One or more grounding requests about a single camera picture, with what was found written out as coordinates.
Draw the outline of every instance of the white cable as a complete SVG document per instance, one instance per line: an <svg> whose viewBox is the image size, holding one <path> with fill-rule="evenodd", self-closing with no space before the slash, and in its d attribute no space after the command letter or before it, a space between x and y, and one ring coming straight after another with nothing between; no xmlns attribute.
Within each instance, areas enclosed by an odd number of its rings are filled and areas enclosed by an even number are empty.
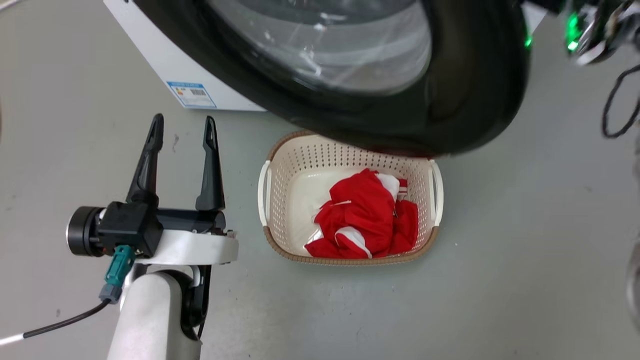
<svg viewBox="0 0 640 360"><path fill-rule="evenodd" d="M0 347L8 345L10 343L15 343L15 342L18 342L18 341L22 341L22 340L24 340L24 333L18 334L18 335L9 336L8 338L0 339Z"/></svg>
<svg viewBox="0 0 640 360"><path fill-rule="evenodd" d="M4 9L8 8L11 5L15 5L19 2L20 0L6 0L5 2L1 2L0 0L0 12L3 11Z"/></svg>

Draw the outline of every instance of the round glass door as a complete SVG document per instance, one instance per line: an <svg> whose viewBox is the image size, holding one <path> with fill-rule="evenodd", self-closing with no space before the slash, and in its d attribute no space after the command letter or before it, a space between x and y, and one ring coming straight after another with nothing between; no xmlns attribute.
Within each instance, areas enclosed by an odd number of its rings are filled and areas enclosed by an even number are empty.
<svg viewBox="0 0 640 360"><path fill-rule="evenodd" d="M339 92L400 92L431 59L431 28L418 0L207 1L294 77Z"/></svg>

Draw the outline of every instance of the red and white garment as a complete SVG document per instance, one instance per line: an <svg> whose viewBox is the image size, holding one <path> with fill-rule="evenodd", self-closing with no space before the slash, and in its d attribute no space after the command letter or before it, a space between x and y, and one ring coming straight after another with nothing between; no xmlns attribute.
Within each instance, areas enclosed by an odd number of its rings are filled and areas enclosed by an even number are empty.
<svg viewBox="0 0 640 360"><path fill-rule="evenodd" d="M314 222L322 236L305 245L317 258L371 259L409 251L418 237L418 207L407 200L406 180L369 169L329 190Z"/></svg>

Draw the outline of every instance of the beige plastic basket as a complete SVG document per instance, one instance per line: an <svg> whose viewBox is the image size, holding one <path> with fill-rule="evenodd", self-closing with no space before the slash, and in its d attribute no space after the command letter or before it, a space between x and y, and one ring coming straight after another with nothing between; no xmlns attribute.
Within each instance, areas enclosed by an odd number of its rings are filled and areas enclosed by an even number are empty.
<svg viewBox="0 0 640 360"><path fill-rule="evenodd" d="M305 249L319 228L313 217L330 199L329 189L365 168L407 180L406 200L418 205L418 240L411 251L379 259L313 258ZM378 154L300 131L272 148L258 180L258 211L267 241L283 257L339 266L386 265L424 255L438 234L444 193L433 160Z"/></svg>

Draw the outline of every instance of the green led light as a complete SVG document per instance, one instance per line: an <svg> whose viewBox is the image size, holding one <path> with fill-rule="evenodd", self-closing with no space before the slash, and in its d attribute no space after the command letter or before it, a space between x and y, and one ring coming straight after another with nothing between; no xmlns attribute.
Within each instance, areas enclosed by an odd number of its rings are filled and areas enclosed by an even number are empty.
<svg viewBox="0 0 640 360"><path fill-rule="evenodd" d="M569 49L569 51L573 51L578 47L578 43L575 41L572 41L569 43L569 45L566 46L567 49Z"/></svg>
<svg viewBox="0 0 640 360"><path fill-rule="evenodd" d="M566 48L569 49L569 51L576 50L581 36L582 30L580 29L580 19L576 13L572 13L566 21L566 31L564 34L564 38L566 39Z"/></svg>

